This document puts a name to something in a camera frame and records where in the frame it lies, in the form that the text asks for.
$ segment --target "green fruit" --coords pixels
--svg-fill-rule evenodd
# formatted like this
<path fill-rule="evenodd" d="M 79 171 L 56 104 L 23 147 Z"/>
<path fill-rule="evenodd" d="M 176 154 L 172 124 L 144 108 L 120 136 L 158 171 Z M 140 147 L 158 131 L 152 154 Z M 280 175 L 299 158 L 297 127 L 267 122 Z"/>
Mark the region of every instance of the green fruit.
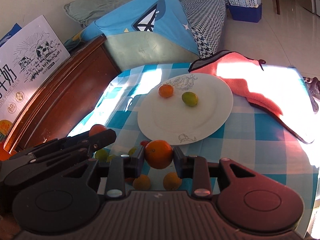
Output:
<path fill-rule="evenodd" d="M 128 151 L 128 154 L 129 156 L 133 155 L 135 153 L 135 151 L 138 149 L 138 147 L 132 147 L 129 151 Z"/>
<path fill-rule="evenodd" d="M 108 159 L 109 153 L 105 149 L 100 149 L 94 154 L 94 158 L 98 159 L 99 162 L 106 162 Z"/>
<path fill-rule="evenodd" d="M 187 106 L 196 106 L 198 104 L 198 97 L 193 92 L 185 92 L 182 94 L 182 101 Z"/>
<path fill-rule="evenodd" d="M 114 157 L 116 157 L 116 156 L 113 155 L 113 154 L 109 155 L 108 158 L 107 158 L 107 163 L 111 162 L 111 160 L 112 160 Z"/>

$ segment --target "blue and white checkered tablecloth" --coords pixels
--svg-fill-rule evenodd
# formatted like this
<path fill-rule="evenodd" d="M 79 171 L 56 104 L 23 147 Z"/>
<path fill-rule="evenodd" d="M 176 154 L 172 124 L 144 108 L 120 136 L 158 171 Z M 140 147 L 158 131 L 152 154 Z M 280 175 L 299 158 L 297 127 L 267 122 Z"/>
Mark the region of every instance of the blue and white checkered tablecloth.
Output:
<path fill-rule="evenodd" d="M 117 134 L 109 146 L 111 154 L 126 154 L 147 138 L 138 126 L 138 110 L 146 94 L 160 82 L 188 73 L 189 63 L 145 65 L 122 72 L 105 90 L 95 109 L 69 134 L 88 131 L 96 123 L 104 124 Z M 265 112 L 249 105 L 241 96 L 234 96 L 232 112 L 223 126 L 209 137 L 183 145 L 185 155 L 199 155 L 209 162 L 228 157 L 242 165 L 283 183 L 303 198 L 305 211 L 297 231 L 304 236 L 314 205 L 318 169 L 310 164 L 306 145 L 299 142 Z M 143 166 L 154 190 L 164 190 L 163 177 L 174 171 L 173 163 L 164 170 Z M 184 179 L 180 189 L 190 192 L 191 179 Z M 212 179 L 214 193 L 218 184 Z"/>

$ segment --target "pink towel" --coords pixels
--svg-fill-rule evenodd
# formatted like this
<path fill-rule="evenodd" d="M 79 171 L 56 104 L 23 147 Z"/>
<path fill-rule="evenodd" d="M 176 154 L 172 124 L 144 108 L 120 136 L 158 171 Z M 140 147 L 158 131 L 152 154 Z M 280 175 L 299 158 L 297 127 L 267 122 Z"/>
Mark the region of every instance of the pink towel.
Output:
<path fill-rule="evenodd" d="M 246 97 L 279 121 L 303 143 L 312 143 L 314 112 L 302 77 L 294 68 L 266 66 L 237 52 L 223 50 L 196 60 L 189 72 L 206 73 L 225 81 L 231 91 Z"/>

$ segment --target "tile floor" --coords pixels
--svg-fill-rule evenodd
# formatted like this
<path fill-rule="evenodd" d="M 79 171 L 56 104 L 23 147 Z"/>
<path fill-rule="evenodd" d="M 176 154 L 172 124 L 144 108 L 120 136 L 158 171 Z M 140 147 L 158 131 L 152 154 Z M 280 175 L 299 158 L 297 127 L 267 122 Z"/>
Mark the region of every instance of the tile floor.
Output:
<path fill-rule="evenodd" d="M 274 0 L 262 0 L 258 23 L 232 20 L 228 11 L 225 49 L 267 64 L 294 65 L 303 76 L 320 79 L 320 17 L 295 0 L 280 0 L 281 15 Z"/>

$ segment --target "blue storage bin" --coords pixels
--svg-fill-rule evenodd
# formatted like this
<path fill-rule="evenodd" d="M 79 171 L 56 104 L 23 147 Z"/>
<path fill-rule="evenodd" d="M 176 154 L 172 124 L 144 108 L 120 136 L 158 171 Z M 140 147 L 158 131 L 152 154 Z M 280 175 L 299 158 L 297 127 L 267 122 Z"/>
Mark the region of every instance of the blue storage bin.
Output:
<path fill-rule="evenodd" d="M 228 5 L 232 18 L 235 21 L 257 23 L 262 17 L 262 4 L 258 8 Z"/>

